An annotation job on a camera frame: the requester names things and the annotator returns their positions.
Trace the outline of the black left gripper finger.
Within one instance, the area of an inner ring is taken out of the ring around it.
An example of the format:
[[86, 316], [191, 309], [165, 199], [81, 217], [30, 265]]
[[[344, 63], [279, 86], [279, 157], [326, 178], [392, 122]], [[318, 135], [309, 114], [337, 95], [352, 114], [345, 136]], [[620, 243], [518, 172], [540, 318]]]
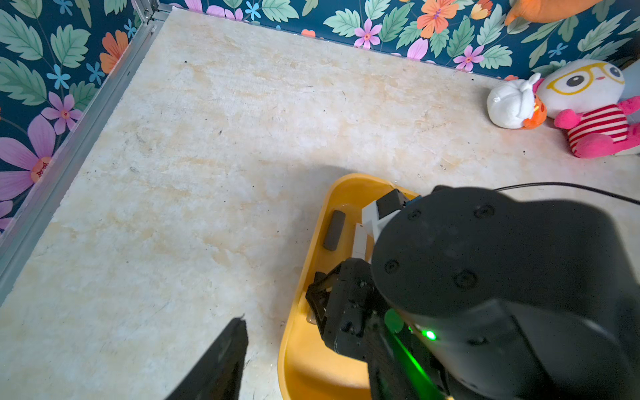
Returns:
[[166, 400], [238, 399], [248, 331], [242, 318], [233, 318]]

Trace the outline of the grey usb flash drive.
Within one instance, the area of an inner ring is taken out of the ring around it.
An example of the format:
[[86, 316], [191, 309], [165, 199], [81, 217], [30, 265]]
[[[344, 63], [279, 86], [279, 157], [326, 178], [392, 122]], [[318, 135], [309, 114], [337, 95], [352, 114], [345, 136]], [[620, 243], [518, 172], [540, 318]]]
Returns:
[[323, 239], [323, 248], [328, 251], [336, 251], [345, 225], [346, 214], [340, 210], [334, 210], [327, 231]]

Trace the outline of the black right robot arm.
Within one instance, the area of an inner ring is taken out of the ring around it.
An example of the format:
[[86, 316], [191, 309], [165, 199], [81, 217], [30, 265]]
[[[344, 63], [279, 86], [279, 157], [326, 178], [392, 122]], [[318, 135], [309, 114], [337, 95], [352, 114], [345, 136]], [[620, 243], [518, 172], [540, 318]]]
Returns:
[[639, 286], [604, 211], [445, 186], [373, 207], [371, 260], [306, 293], [373, 398], [638, 398]]

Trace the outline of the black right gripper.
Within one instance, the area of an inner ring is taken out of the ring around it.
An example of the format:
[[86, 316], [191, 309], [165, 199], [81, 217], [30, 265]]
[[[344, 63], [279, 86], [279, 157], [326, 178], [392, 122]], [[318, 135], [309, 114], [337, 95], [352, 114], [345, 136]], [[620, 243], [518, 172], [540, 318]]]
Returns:
[[383, 321], [389, 307], [375, 287], [371, 265], [348, 258], [329, 273], [316, 273], [305, 298], [324, 344], [367, 364], [372, 397], [399, 399], [397, 338]]

